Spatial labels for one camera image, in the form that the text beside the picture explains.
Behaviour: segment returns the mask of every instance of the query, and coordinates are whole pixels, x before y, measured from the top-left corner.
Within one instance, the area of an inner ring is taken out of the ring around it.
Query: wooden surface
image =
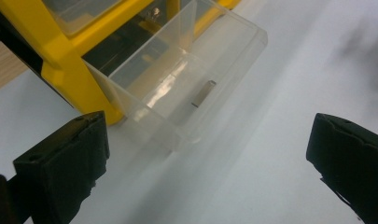
[[[0,88],[26,69],[28,67],[0,42]]]

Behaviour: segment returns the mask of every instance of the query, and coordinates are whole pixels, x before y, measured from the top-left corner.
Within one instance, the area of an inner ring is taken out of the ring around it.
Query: table surface
[[[171,153],[132,140],[129,122],[108,128],[107,173],[72,223],[361,223],[305,152],[318,112],[378,133],[378,0],[243,0],[234,11],[269,37],[225,106],[240,137],[222,130]],[[0,174],[76,116],[30,71],[7,84]]]

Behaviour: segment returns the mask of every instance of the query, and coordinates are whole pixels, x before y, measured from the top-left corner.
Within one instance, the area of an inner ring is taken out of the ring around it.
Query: black object
[[[349,120],[317,114],[306,158],[365,223],[378,224],[377,134]]]
[[[0,176],[0,224],[65,224],[90,196],[109,158],[103,112],[78,117],[14,160],[17,175]]]

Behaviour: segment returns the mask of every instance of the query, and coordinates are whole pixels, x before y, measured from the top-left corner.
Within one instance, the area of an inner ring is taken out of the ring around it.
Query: transparent plastic bin
[[[74,35],[110,8],[126,0],[42,0],[64,33]]]
[[[253,23],[213,1],[192,0],[109,77],[89,68],[128,119],[175,150],[215,128],[215,114],[266,44]],[[193,105],[209,82],[216,85]]]

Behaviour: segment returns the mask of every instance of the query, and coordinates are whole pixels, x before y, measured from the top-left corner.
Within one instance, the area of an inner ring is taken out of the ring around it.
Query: white tabletop
[[[130,138],[129,121],[110,127],[107,172],[72,223],[361,222],[305,152],[317,112],[378,133],[378,0],[242,0],[234,11],[269,37],[225,107],[242,132],[171,153]],[[15,158],[76,116],[32,72],[10,82],[0,90],[0,174],[14,176]]]

